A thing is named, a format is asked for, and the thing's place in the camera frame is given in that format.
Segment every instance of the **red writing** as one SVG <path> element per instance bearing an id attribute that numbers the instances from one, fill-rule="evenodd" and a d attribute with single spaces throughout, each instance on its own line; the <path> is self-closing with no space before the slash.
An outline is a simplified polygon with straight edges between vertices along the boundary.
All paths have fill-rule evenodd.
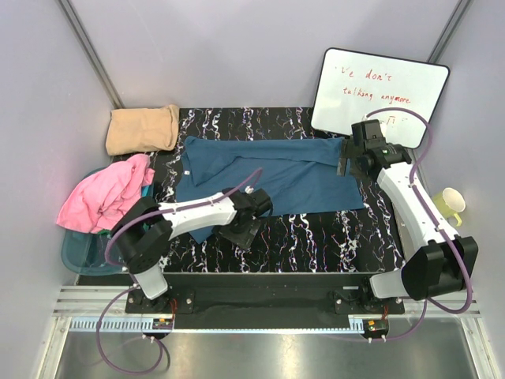
<path id="1" fill-rule="evenodd" d="M 373 93 L 368 93 L 361 88 L 358 89 L 358 87 L 354 87 L 354 89 L 352 89 L 352 88 L 345 87 L 343 89 L 343 91 L 344 91 L 344 95 L 353 95 L 353 96 L 358 96 L 358 97 L 364 97 L 364 98 L 368 99 L 369 101 L 372 101 Z"/>
<path id="2" fill-rule="evenodd" d="M 365 79 L 370 79 L 372 81 L 391 81 L 391 78 L 392 78 L 392 76 L 391 75 L 387 75 L 387 73 L 385 73 L 384 75 L 380 75 L 378 73 L 374 73 L 373 69 L 371 69 L 365 75 Z"/>
<path id="3" fill-rule="evenodd" d="M 382 100 L 387 100 L 387 103 L 389 105 L 392 105 L 394 101 L 397 103 L 410 104 L 410 99 L 408 99 L 406 97 L 394 96 L 394 95 L 382 95 L 380 98 Z"/>
<path id="4" fill-rule="evenodd" d="M 342 73 L 347 73 L 349 75 L 349 77 L 354 77 L 354 71 L 349 71 L 350 70 L 350 67 L 342 67 Z"/>

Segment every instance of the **whiteboard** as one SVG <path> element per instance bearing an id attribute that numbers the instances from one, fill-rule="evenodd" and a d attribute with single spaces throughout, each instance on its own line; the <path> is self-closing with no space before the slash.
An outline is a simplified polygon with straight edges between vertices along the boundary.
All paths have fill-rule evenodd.
<path id="1" fill-rule="evenodd" d="M 331 48 L 324 55 L 312 127 L 350 135 L 351 125 L 380 108 L 404 107 L 432 117 L 449 68 L 425 62 Z M 401 111 L 374 115 L 385 127 L 386 141 L 417 148 L 424 124 Z"/>

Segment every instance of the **teal basket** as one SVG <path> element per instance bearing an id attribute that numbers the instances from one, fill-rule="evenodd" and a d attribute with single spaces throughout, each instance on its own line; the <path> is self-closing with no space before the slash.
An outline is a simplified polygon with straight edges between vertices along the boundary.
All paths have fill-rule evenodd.
<path id="1" fill-rule="evenodd" d="M 90 172 L 86 178 L 100 170 L 102 168 Z M 152 186 L 142 188 L 142 196 L 152 196 Z M 63 264 L 68 270 L 85 276 L 105 276 L 121 272 L 121 266 L 105 262 L 104 253 L 109 239 L 108 233 L 95 235 L 67 230 L 62 246 Z M 112 246 L 110 259 L 116 262 L 122 261 L 117 246 Z"/>

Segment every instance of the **yellow mug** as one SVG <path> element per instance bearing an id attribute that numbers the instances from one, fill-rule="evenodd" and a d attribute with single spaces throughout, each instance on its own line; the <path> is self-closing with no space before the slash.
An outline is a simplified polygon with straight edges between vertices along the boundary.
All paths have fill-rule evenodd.
<path id="1" fill-rule="evenodd" d="M 456 226 L 461 226 L 463 222 L 461 217 L 459 217 L 459 213 L 465 210 L 466 203 L 463 196 L 457 190 L 446 188 L 441 193 L 432 197 L 432 200 L 443 217 L 446 219 L 454 217 L 458 221 Z"/>

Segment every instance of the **metal floor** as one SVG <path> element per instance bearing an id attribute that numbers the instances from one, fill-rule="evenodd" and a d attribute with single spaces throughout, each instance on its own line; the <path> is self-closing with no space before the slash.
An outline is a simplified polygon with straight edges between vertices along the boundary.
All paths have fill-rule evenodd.
<path id="1" fill-rule="evenodd" d="M 391 335 L 409 327 L 391 320 Z M 129 370 L 145 370 L 158 348 L 138 340 L 118 348 L 133 334 L 103 333 L 110 360 Z M 163 342 L 170 352 L 160 367 L 145 377 L 223 378 L 477 378 L 457 319 L 426 319 L 413 336 L 390 343 L 351 343 L 330 336 L 172 334 Z M 58 379 L 129 377 L 99 362 L 95 334 L 71 332 Z"/>

